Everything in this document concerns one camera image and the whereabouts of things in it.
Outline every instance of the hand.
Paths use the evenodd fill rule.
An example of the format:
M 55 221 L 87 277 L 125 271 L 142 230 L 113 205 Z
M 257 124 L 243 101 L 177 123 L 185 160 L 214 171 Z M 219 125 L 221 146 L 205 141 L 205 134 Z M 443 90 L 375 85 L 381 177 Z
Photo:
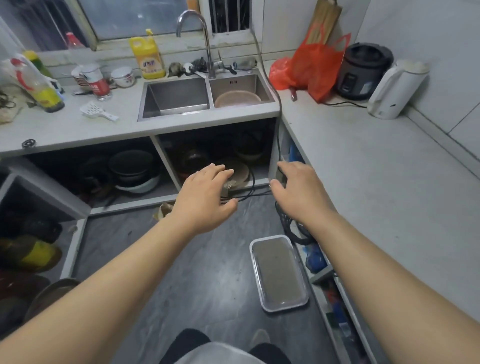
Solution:
M 300 162 L 278 162 L 277 165 L 288 179 L 287 187 L 277 180 L 272 180 L 270 187 L 275 200 L 288 216 L 308 228 L 325 214 L 336 212 L 312 167 Z
M 220 204 L 220 193 L 233 170 L 210 164 L 187 178 L 171 212 L 194 235 L 211 231 L 220 226 L 237 211 L 238 200 L 232 198 Z

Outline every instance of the person's left hand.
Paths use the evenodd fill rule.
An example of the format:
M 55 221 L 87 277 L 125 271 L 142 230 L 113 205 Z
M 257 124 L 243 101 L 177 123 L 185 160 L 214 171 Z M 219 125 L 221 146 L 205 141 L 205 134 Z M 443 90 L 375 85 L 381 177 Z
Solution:
M 187 178 L 177 197 L 171 216 L 178 218 L 197 235 L 220 226 L 237 211 L 238 200 L 220 204 L 222 187 L 233 175 L 225 166 L 210 164 Z

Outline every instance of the pants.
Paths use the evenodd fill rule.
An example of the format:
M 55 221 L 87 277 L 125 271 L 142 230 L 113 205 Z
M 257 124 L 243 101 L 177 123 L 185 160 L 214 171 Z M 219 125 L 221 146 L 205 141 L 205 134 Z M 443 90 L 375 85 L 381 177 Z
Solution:
M 183 330 L 168 348 L 160 364 L 174 364 L 192 350 L 210 342 L 204 333 L 188 328 Z M 260 344 L 249 351 L 249 354 L 266 364 L 291 364 L 283 352 L 272 344 Z

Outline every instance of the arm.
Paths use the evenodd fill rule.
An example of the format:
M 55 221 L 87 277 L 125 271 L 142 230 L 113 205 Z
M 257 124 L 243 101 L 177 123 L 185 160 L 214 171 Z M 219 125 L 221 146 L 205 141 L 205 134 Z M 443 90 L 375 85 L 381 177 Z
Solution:
M 2 363 L 109 362 L 182 249 L 236 210 L 220 205 L 233 174 L 210 165 L 190 176 L 173 212 L 85 282 L 0 343 Z
M 320 242 L 393 363 L 480 362 L 478 322 L 339 215 L 312 167 L 278 165 L 288 182 L 284 188 L 272 181 L 275 199 Z

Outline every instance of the shoe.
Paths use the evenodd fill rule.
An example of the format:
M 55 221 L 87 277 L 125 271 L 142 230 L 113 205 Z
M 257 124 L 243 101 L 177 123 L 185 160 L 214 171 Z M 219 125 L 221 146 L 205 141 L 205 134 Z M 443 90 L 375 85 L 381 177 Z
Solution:
M 270 344 L 270 336 L 268 336 L 268 332 L 262 328 L 255 332 L 252 340 L 250 341 L 250 350 L 260 344 Z

